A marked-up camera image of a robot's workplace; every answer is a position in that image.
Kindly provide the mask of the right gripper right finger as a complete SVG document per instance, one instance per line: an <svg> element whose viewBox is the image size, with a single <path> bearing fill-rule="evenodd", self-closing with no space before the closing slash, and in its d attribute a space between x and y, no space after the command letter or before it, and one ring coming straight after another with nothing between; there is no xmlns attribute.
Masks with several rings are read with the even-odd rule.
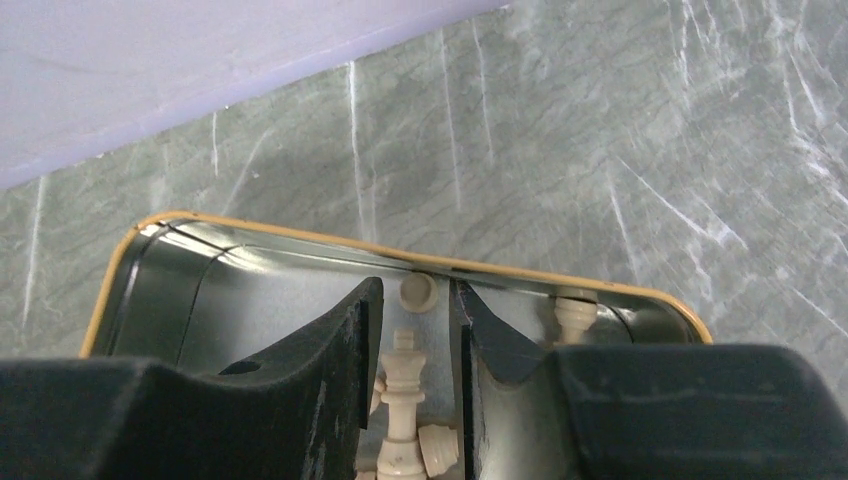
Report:
<svg viewBox="0 0 848 480"><path fill-rule="evenodd" d="M847 420L776 345L546 350L449 287L466 479L843 479Z"/></svg>

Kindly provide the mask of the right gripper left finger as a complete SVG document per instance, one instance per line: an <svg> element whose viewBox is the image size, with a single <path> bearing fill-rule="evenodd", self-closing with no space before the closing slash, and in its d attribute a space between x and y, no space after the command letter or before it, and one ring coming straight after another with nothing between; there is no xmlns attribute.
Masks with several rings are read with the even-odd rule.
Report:
<svg viewBox="0 0 848 480"><path fill-rule="evenodd" d="M1 364L5 479L351 479L383 283L217 374L151 358Z"/></svg>

